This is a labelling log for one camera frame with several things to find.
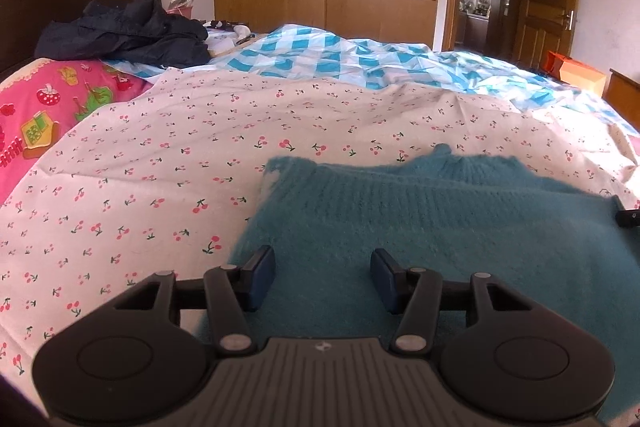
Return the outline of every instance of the ribbed hem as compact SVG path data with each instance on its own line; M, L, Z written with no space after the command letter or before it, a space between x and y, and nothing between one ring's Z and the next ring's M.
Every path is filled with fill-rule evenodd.
M279 173L266 206L286 209L292 219L300 213L307 220L433 229L548 219L610 224L616 210L610 199L534 176L515 158L432 155L358 169L287 157L270 160L266 171Z

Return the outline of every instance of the dark jacket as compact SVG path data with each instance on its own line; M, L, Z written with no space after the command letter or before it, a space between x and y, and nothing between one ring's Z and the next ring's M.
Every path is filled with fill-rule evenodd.
M52 22L40 35L34 58L114 58L152 66L187 68L209 62L207 30L171 15L156 0L135 0L123 9L91 1L83 17Z

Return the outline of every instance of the blue and white checkered blanket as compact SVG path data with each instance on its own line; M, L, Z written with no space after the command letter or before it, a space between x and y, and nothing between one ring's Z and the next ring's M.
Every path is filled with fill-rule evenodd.
M153 82L162 72L142 64L109 61L126 73ZM619 124L630 135L639 134L608 103L595 94L559 84L495 58L469 52L435 53L424 44L383 44L369 39L343 39L310 28L288 24L242 50L214 58L198 70L237 70L290 80L335 78L369 89L418 82L457 92L488 94L509 100L525 111L562 106L594 114Z

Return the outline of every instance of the teal sweater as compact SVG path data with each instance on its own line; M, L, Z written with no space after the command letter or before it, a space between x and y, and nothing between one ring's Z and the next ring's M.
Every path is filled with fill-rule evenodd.
M640 402L640 230L617 227L615 199L538 177L516 158L454 156L439 145L393 166L352 168L274 158L267 200L236 245L242 263L276 252L276 280L248 320L255 336L381 336L385 312L369 257L466 281L490 272L593 333L611 350L616 382L603 414ZM441 314L438 336L463 326Z

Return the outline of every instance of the pillow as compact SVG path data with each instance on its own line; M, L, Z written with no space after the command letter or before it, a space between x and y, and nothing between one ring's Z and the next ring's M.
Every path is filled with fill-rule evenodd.
M0 84L0 202L36 160L93 110L150 84L99 60L39 58Z

